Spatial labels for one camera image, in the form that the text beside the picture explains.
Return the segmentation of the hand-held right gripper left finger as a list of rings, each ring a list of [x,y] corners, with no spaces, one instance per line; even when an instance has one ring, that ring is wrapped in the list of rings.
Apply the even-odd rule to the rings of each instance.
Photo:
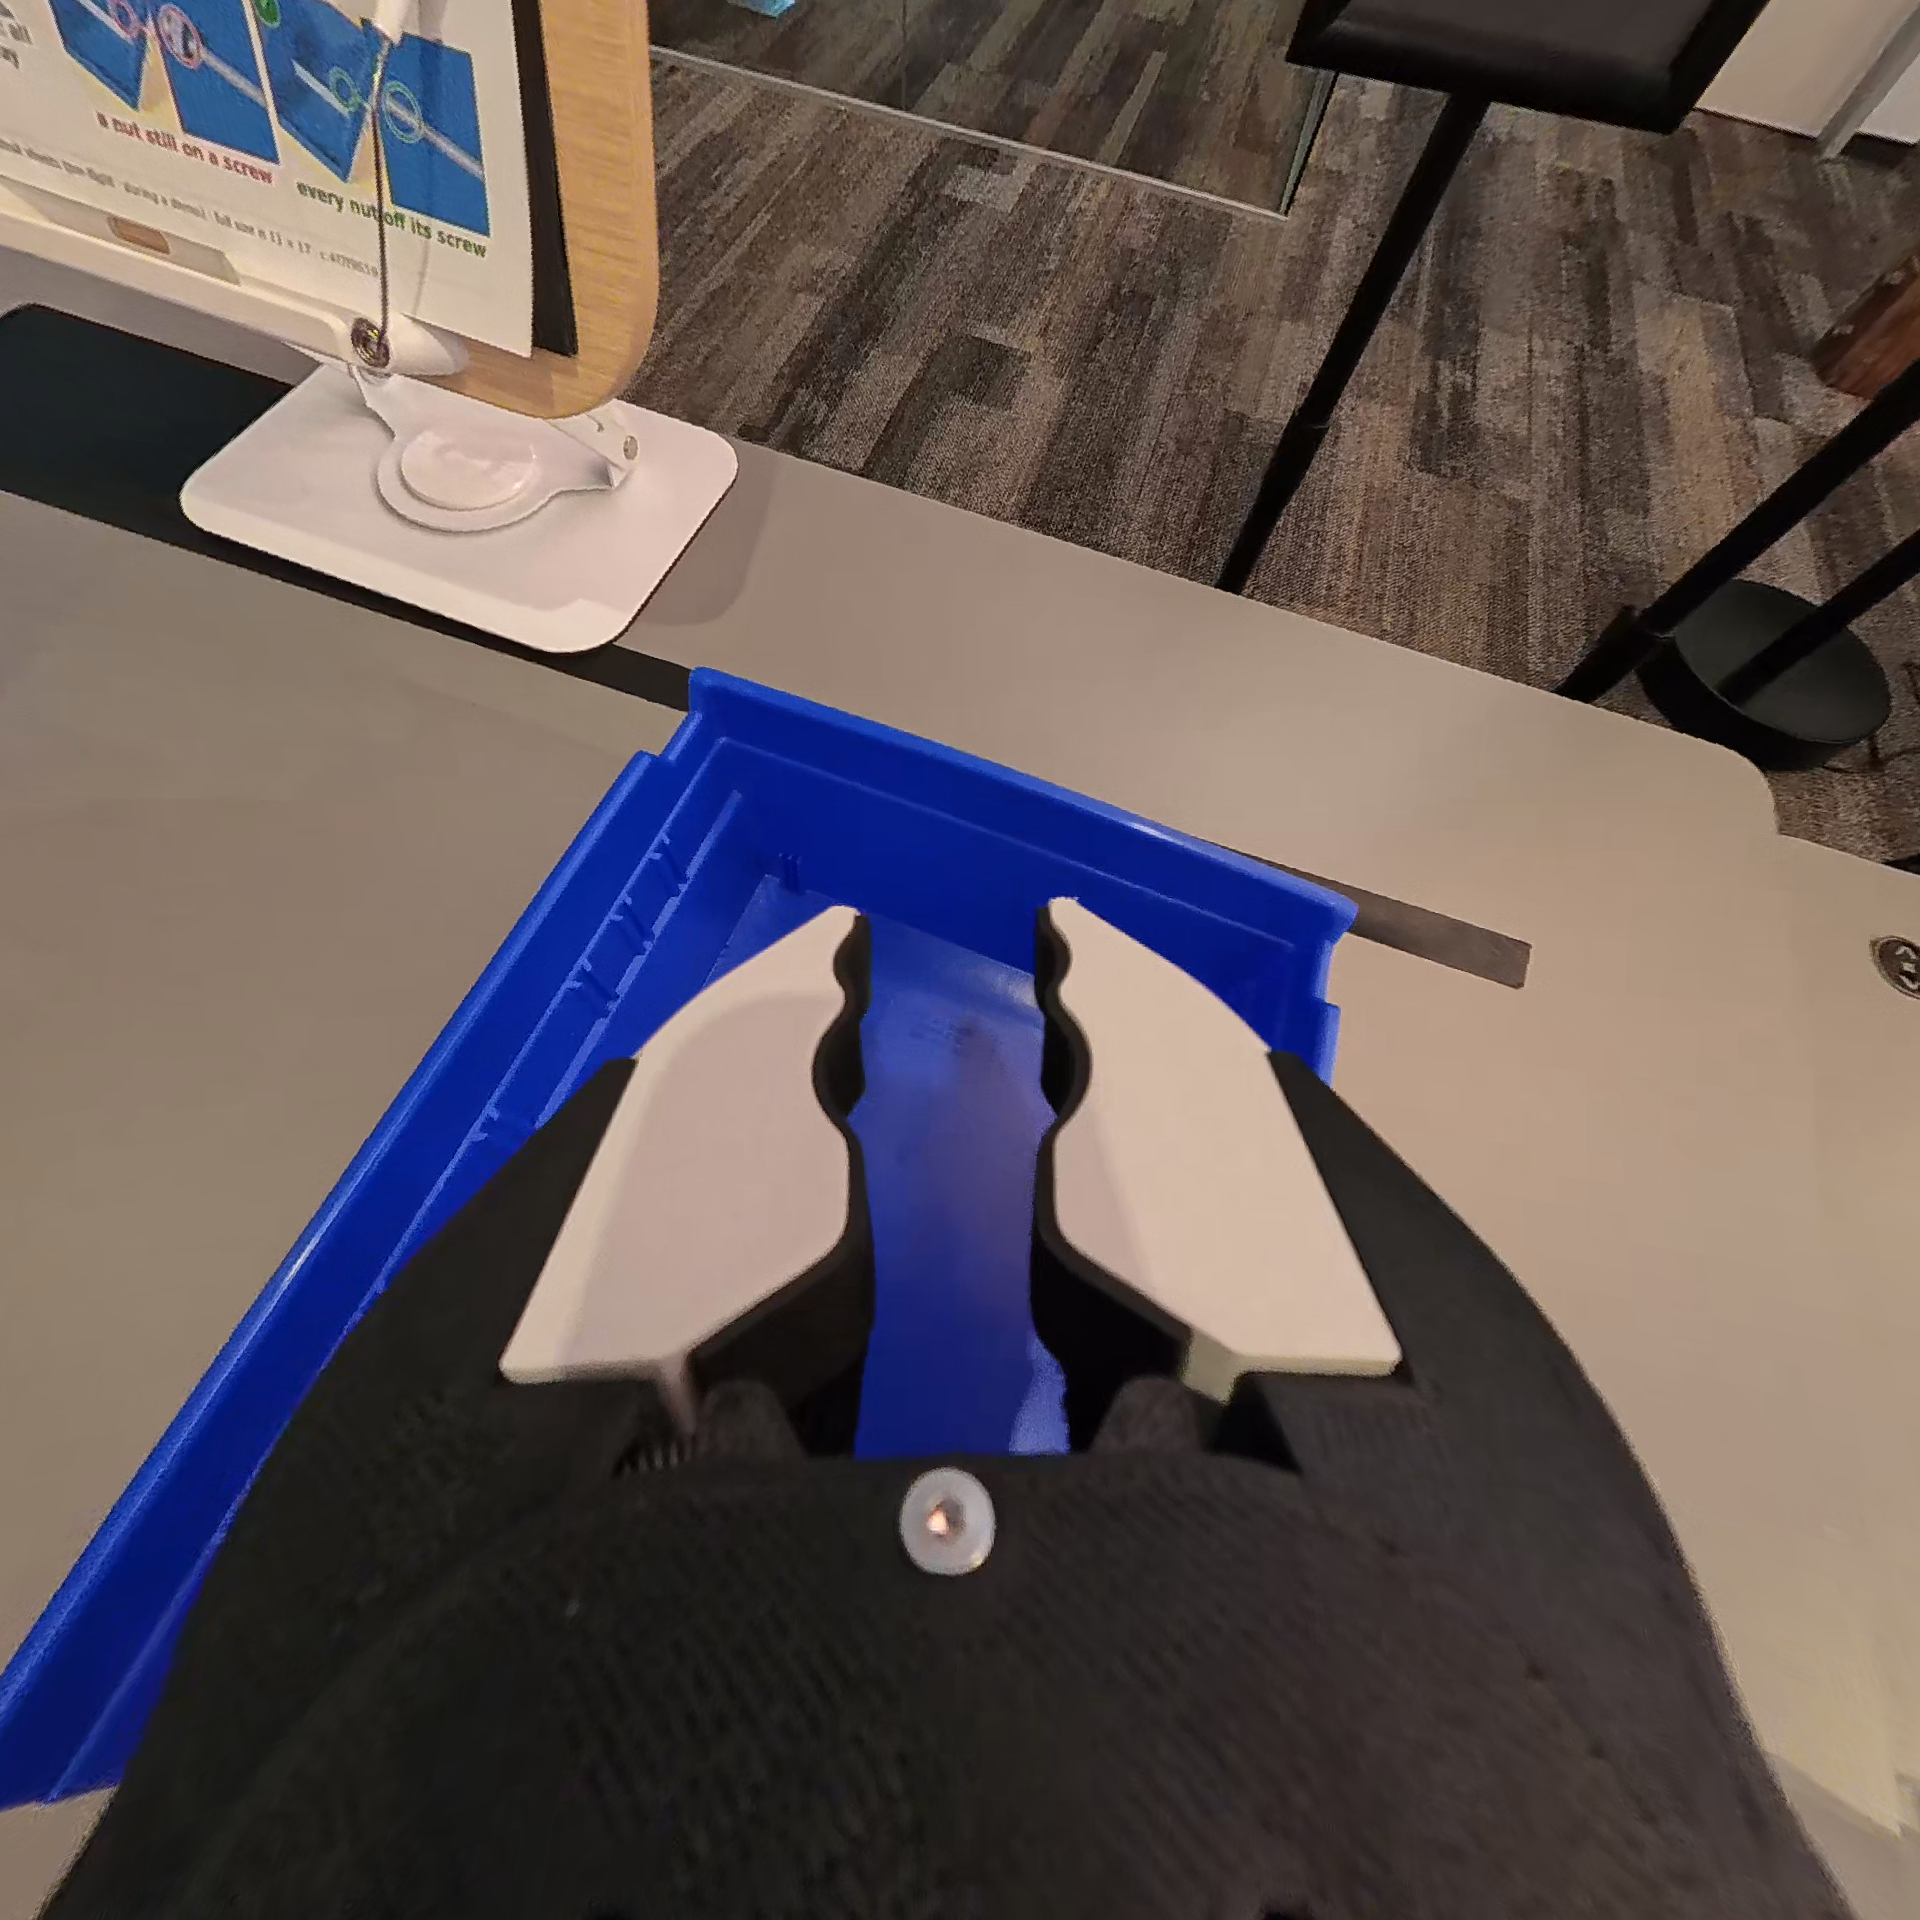
[[[639,1046],[501,1375],[641,1380],[692,1420],[724,1380],[799,1405],[875,1318],[853,1108],[870,925],[828,907]]]

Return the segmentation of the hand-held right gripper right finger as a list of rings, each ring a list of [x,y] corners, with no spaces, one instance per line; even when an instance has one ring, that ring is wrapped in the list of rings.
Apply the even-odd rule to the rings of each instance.
[[[1039,912],[1034,989],[1053,1124],[1028,1295],[1069,1398],[1391,1378],[1403,1346],[1256,1028],[1069,896]]]

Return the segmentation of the blue plastic bin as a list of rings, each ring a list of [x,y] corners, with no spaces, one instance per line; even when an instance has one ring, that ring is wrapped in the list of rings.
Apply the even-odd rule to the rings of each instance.
[[[357,1318],[595,1068],[828,907],[869,917],[861,1457],[1058,1453],[1028,1304],[1036,920],[1072,899],[1332,1081],[1356,895],[711,669],[612,783],[5,1671],[2,1804],[110,1789],[250,1481]]]

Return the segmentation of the white document stand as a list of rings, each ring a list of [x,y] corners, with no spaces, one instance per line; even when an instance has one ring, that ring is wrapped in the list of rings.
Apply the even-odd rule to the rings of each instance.
[[[178,486],[196,532],[535,655],[612,645],[733,491],[724,438],[621,399],[535,418],[475,389],[475,350],[399,306],[390,375],[354,354],[352,319],[250,292],[90,237],[36,189],[5,194],[5,242],[149,299],[282,332],[315,363],[223,434]]]

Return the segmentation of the instruction board on stand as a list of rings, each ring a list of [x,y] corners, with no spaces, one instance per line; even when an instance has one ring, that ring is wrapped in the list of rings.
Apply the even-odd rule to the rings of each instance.
[[[535,219],[535,350],[507,402],[535,421],[625,395],[660,319],[647,2],[514,5]]]

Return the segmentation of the glass partition panel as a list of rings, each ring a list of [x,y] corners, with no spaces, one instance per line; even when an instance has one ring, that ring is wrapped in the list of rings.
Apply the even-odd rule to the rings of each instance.
[[[1334,79],[1295,2],[653,2],[659,49],[1289,215]]]

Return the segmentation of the black easel stand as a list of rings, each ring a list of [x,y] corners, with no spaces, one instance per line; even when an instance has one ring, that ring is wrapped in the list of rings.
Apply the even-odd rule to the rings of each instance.
[[[1297,402],[1218,570],[1242,595],[1305,484],[1367,350],[1493,106],[1669,134],[1715,84],[1764,2],[1308,2],[1295,66],[1410,86],[1443,109],[1325,359]]]

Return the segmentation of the printed instruction sheet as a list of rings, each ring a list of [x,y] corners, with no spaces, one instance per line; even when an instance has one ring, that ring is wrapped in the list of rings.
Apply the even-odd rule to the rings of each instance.
[[[421,325],[529,359],[553,211],[535,5],[13,2],[5,244],[339,332]]]

